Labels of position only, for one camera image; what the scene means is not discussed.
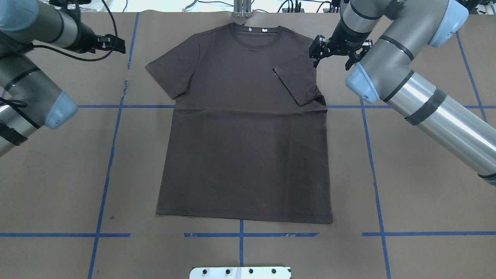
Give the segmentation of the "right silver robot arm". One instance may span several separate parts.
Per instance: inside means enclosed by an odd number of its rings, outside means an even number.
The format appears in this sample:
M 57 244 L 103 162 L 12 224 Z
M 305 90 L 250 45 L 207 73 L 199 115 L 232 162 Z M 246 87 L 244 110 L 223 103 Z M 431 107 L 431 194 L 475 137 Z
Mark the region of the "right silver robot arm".
M 333 34 L 309 48 L 314 66 L 344 56 L 346 86 L 365 102 L 381 101 L 495 185 L 494 127 L 413 66 L 425 48 L 449 41 L 469 17 L 456 0 L 341 0 Z

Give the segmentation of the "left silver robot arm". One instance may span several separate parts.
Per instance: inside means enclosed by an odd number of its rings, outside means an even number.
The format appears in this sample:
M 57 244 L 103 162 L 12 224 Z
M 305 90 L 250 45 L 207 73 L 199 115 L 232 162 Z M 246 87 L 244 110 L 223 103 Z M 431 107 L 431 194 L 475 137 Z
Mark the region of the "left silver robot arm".
M 27 53 L 48 49 L 79 61 L 77 53 L 126 53 L 117 30 L 104 36 L 81 21 L 81 5 L 90 0 L 2 0 L 0 2 L 0 153 L 20 146 L 42 126 L 57 129 L 78 110 Z

